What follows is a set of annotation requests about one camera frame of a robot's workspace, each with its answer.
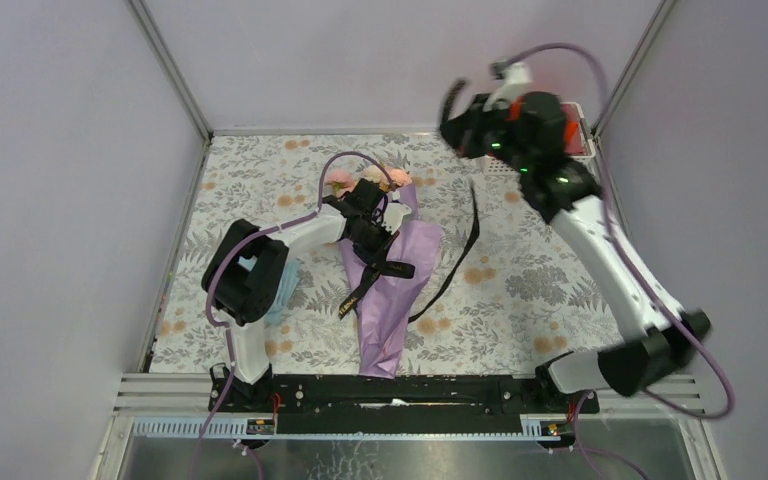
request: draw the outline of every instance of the black ribbon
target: black ribbon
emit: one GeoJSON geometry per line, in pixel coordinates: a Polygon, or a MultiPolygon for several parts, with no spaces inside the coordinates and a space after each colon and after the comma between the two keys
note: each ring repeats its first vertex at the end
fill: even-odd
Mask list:
{"type": "Polygon", "coordinates": [[[455,262],[455,268],[453,268],[452,271],[449,272],[449,276],[446,277],[445,281],[443,281],[443,285],[440,287],[440,290],[437,292],[437,295],[434,295],[434,298],[432,298],[431,301],[428,302],[428,305],[426,305],[421,312],[417,313],[416,315],[412,315],[408,319],[408,323],[413,323],[416,320],[418,320],[419,317],[421,317],[431,307],[431,305],[434,305],[434,302],[439,300],[440,297],[442,297],[443,294],[446,293],[446,290],[449,288],[449,285],[452,283],[452,280],[455,278],[455,273],[458,272],[458,268],[460,268],[461,263],[463,263],[464,258],[466,258],[466,255],[469,253],[469,251],[472,250],[472,246],[475,245],[475,241],[478,240],[478,235],[481,233],[481,229],[479,228],[479,222],[478,222],[478,201],[475,199],[475,185],[473,185],[472,180],[470,180],[469,182],[469,193],[470,195],[472,195],[472,230],[470,230],[469,237],[466,239],[466,245],[464,245],[464,251],[461,252],[460,258],[458,258],[458,261],[455,262]]]}
{"type": "MultiPolygon", "coordinates": [[[[475,186],[473,185],[472,181],[469,182],[469,192],[472,195],[472,230],[469,232],[469,237],[466,240],[466,245],[464,245],[464,250],[461,252],[461,256],[458,258],[458,261],[455,262],[455,267],[451,272],[449,272],[449,276],[447,276],[446,280],[443,281],[443,285],[440,287],[440,290],[436,295],[434,295],[434,298],[428,302],[428,304],[425,306],[425,308],[422,309],[421,312],[411,316],[408,319],[408,323],[413,323],[416,321],[432,305],[434,305],[434,302],[439,300],[440,297],[446,293],[446,290],[452,283],[458,268],[460,268],[461,263],[463,263],[464,258],[466,258],[469,251],[472,250],[473,245],[475,245],[476,240],[478,240],[478,235],[480,233],[478,222],[478,201],[475,199],[475,186]]],[[[366,268],[363,269],[363,274],[361,275],[360,283],[358,284],[357,288],[355,288],[352,293],[349,294],[349,298],[340,304],[340,309],[338,310],[340,319],[343,319],[346,315],[349,314],[349,312],[357,308],[360,300],[364,297],[364,295],[366,295],[369,289],[372,288],[372,285],[374,285],[375,282],[381,278],[382,275],[397,278],[413,278],[414,273],[416,272],[415,266],[409,263],[386,260],[387,252],[390,251],[390,246],[393,244],[393,241],[398,236],[398,234],[399,232],[396,232],[396,234],[390,238],[386,246],[387,248],[384,248],[383,251],[380,252],[378,257],[379,260],[367,264],[366,268]]]]}
{"type": "Polygon", "coordinates": [[[340,310],[338,311],[340,319],[349,314],[352,310],[357,308],[360,299],[366,295],[366,292],[372,288],[372,285],[382,276],[398,277],[398,278],[413,278],[416,272],[416,267],[404,262],[394,261],[379,261],[370,263],[363,269],[363,274],[360,277],[360,283],[355,288],[342,304],[340,304],[340,310]]]}

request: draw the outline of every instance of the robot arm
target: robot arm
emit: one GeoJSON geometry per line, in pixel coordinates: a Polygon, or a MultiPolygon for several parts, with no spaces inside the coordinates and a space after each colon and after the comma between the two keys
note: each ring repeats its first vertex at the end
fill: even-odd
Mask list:
{"type": "MultiPolygon", "coordinates": [[[[231,325],[233,351],[226,365],[244,385],[254,385],[270,368],[264,348],[265,325],[259,321],[272,306],[288,259],[327,243],[350,239],[355,253],[370,263],[383,253],[392,241],[403,219],[411,213],[408,206],[397,203],[398,192],[388,196],[383,212],[378,205],[384,197],[377,185],[361,180],[353,192],[342,199],[326,197],[317,215],[307,221],[251,241],[223,272],[214,298],[217,317],[231,325]],[[246,268],[240,257],[256,258],[246,268]]],[[[259,231],[248,221],[234,222],[202,278],[207,291],[219,264],[240,242],[259,231]]]]}
{"type": "MultiPolygon", "coordinates": [[[[601,189],[590,172],[565,152],[570,132],[555,95],[528,92],[530,75],[521,63],[494,66],[502,86],[476,95],[468,110],[449,118],[455,97],[466,85],[458,81],[444,103],[440,133],[461,157],[490,155],[519,171],[523,198],[567,242],[599,285],[617,321],[623,343],[601,351],[568,353],[537,370],[550,392],[570,394],[611,388],[631,396],[688,365],[695,350],[651,305],[608,235],[601,189]]],[[[655,286],[660,299],[702,340],[710,322],[702,312],[687,313],[646,268],[615,219],[615,241],[633,268],[655,286]]]]}

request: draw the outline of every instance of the white wall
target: white wall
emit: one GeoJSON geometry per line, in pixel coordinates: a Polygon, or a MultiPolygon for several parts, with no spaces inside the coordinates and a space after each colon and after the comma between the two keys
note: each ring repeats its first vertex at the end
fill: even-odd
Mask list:
{"type": "Polygon", "coordinates": [[[86,477],[199,150],[124,1],[0,1],[0,479],[86,477]]]}
{"type": "Polygon", "coordinates": [[[768,2],[681,2],[605,141],[641,254],[711,317],[730,478],[768,479],[768,2]]]}
{"type": "MultiPolygon", "coordinates": [[[[485,91],[491,62],[538,43],[586,45],[615,81],[659,0],[146,3],[214,128],[427,129],[457,77],[485,91]]],[[[535,67],[595,120],[583,62],[550,53],[535,67]]]]}

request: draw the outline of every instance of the light blue cloth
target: light blue cloth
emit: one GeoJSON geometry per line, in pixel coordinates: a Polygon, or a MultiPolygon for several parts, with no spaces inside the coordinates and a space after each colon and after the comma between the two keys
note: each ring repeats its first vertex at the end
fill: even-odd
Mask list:
{"type": "MultiPolygon", "coordinates": [[[[240,257],[239,263],[244,268],[251,270],[256,261],[255,258],[246,260],[240,257]]],[[[275,295],[275,301],[269,307],[269,311],[263,316],[263,321],[267,325],[278,325],[284,319],[284,307],[287,306],[296,285],[299,284],[299,267],[301,264],[302,262],[294,258],[284,265],[284,273],[281,274],[281,282],[278,284],[278,294],[275,295]]]]}

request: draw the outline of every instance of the glass panel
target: glass panel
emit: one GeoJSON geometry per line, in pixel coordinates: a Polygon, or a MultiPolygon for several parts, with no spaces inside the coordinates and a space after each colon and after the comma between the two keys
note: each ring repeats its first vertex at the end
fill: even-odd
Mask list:
{"type": "MultiPolygon", "coordinates": [[[[608,450],[640,466],[652,480],[693,478],[681,434],[669,420],[585,420],[584,445],[608,450]]],[[[194,439],[136,437],[125,479],[186,479],[194,439]]],[[[256,479],[251,454],[230,440],[206,440],[195,478],[256,479]]],[[[267,479],[590,479],[599,478],[581,454],[552,455],[533,442],[273,440],[257,450],[267,479]]],[[[591,455],[610,479],[638,479],[616,460],[591,455]]]]}

